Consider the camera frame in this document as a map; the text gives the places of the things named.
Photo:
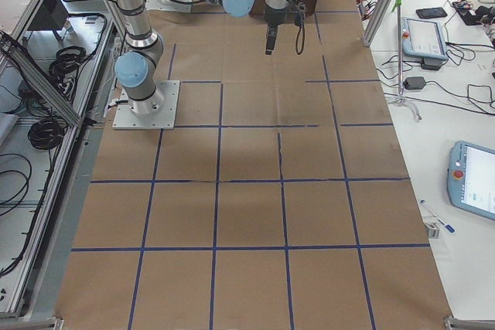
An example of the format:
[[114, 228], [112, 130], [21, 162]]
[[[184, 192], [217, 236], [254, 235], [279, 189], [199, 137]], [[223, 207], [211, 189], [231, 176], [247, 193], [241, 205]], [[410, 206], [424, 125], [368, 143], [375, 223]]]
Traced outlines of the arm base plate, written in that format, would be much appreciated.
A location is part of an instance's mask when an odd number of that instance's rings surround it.
[[115, 130], [172, 130], [176, 123], [179, 80], [162, 80], [155, 93], [144, 101], [132, 100], [123, 90], [112, 124]]

